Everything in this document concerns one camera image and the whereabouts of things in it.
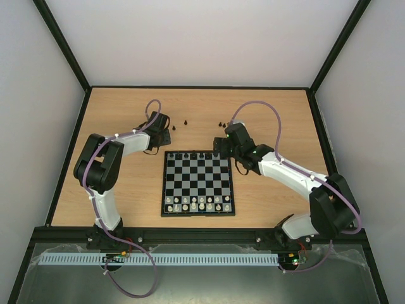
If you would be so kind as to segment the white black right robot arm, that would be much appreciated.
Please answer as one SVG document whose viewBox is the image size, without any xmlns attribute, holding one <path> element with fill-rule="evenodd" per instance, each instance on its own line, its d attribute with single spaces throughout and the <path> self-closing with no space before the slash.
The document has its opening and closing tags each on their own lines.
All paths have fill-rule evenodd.
<svg viewBox="0 0 405 304">
<path fill-rule="evenodd" d="M 248 172 L 269 177 L 300 194 L 309 203 L 309 212 L 285 217 L 276 226 L 276 240 L 290 248 L 301 237 L 320 235 L 334 239 L 340 233 L 356 234 L 360 212 L 352 191 L 338 173 L 326 176 L 289 162 L 265 144 L 255 144 L 243 123 L 225 129 L 225 137 L 213 139 L 213 149 L 220 156 L 233 158 Z"/>
</svg>

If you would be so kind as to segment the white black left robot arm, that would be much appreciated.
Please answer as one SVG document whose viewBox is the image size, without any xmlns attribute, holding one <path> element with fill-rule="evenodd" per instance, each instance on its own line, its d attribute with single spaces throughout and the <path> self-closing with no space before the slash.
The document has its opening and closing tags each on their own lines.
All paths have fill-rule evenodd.
<svg viewBox="0 0 405 304">
<path fill-rule="evenodd" d="M 123 236 L 123 220 L 115 202 L 114 186 L 122 158 L 132 153 L 152 151 L 171 143 L 170 118 L 153 111 L 147 121 L 130 132 L 104 137 L 91 134 L 75 164 L 73 176 L 89 195 L 96 216 L 92 240 L 110 246 L 129 241 Z"/>
</svg>

